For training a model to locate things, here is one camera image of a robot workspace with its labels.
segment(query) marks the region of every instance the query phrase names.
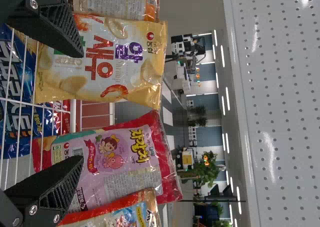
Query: shrimp cracker bag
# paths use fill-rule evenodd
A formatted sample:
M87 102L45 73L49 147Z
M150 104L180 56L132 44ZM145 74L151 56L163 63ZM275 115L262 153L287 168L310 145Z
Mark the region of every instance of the shrimp cracker bag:
M156 22L159 0L67 0L74 13Z
M167 24L74 14L84 58L41 45L37 103L126 99L153 109L161 103Z
M159 204L182 198L166 135L155 110L103 129L45 137L43 148L41 143L41 138L32 142L36 172L71 156L84 157L70 212L92 210L145 188L155 188Z
M67 214L60 227L161 227L153 188L85 212Z

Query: chair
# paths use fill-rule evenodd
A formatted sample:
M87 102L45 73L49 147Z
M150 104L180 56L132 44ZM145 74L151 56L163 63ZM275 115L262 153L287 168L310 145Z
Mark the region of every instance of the chair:
M234 196L231 190L231 185L229 184L227 187L224 188L222 193L219 191L219 186L216 184L211 190L210 195L205 196L204 200L213 200L213 201L237 201L237 197Z

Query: shrimp illustration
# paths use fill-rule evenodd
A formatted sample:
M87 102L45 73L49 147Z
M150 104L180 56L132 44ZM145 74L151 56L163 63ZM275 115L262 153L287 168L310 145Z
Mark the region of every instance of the shrimp illustration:
M107 94L111 93L111 92L121 92L120 96L117 96L117 98L121 97L121 96L125 96L127 94L129 94L128 89L121 85L121 84L114 84L109 86L108 88L106 88L100 95L101 98L105 97Z
M76 26L79 31L87 32L91 28L91 24L88 22L83 21L83 19L92 19L94 21L97 21L98 23L104 23L101 19L98 19L97 17L93 15L86 15L86 14L74 14L73 15Z

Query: nutrition label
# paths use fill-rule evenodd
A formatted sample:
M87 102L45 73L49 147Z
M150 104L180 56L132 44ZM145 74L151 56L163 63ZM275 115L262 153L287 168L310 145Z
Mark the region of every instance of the nutrition label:
M149 187L155 188L157 196L163 194L159 165L127 173L112 174L103 179L105 193L110 202Z
M75 12L93 12L128 20L144 20L147 0L67 0Z

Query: orange snack bag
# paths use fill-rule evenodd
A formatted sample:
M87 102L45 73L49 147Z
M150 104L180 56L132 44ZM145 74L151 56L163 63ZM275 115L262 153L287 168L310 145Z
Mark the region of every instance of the orange snack bag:
M67 0L77 14L158 22L159 0Z

